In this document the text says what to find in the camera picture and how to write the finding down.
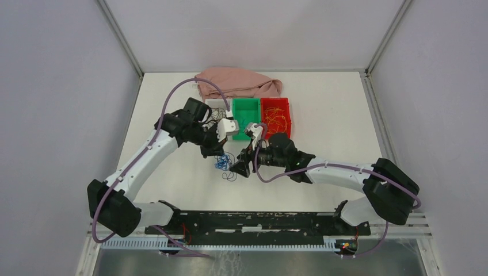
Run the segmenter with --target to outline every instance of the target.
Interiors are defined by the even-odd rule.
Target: rubber band
[[[264,123],[270,128],[269,134],[285,133],[288,129],[288,121],[284,116],[285,110],[280,108],[266,108],[264,110]]]

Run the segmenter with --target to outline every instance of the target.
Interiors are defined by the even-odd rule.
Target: plastic bin
[[[291,117],[288,98],[261,98],[261,121],[268,126],[265,139],[274,133],[291,136]]]
[[[250,140],[244,133],[250,122],[261,122],[261,100],[258,98],[232,99],[232,113],[239,123],[239,134],[233,135],[233,140]]]

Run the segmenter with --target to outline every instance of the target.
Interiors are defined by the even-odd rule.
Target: black bracket
[[[418,195],[420,190],[418,185],[392,161],[379,158],[372,167],[374,172],[390,178],[408,191]],[[412,211],[414,199],[399,188],[382,182],[383,180],[380,178],[370,175],[368,179],[363,181],[364,194],[378,216],[393,224],[405,225]]]
[[[107,190],[106,182],[102,183],[96,179],[88,185],[88,206],[92,218]],[[124,196],[123,190],[111,191],[98,215],[98,222],[115,234],[127,237],[139,225],[140,213],[141,210]]]

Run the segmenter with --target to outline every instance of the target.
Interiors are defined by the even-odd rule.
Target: red wire
[[[185,233],[188,232],[188,245],[190,245],[190,243],[192,242],[192,234],[190,233],[190,230],[188,230],[188,228],[185,226],[184,223],[181,224],[181,226],[183,227],[183,240],[185,240]]]

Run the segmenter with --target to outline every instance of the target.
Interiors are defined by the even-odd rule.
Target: white surface
[[[74,275],[138,77],[95,1],[0,1],[0,275]]]
[[[363,86],[357,72],[267,72],[283,81],[283,97],[292,106],[292,139],[298,149],[342,162],[369,163],[380,156]],[[159,118],[169,91],[195,73],[146,74],[139,92],[120,165],[144,143]],[[183,85],[171,98],[167,112],[198,97]],[[229,141],[225,149],[238,154],[249,142]],[[212,157],[203,159],[200,149],[183,144],[155,170],[136,201],[166,200],[181,209],[330,211],[344,199],[360,194],[330,185],[296,183],[288,178],[264,184],[252,174],[235,182],[222,179]],[[282,168],[263,167],[268,179]]]
[[[444,275],[488,271],[487,12],[481,0],[414,1],[373,73]]]
[[[107,0],[145,72],[366,68],[402,0]]]

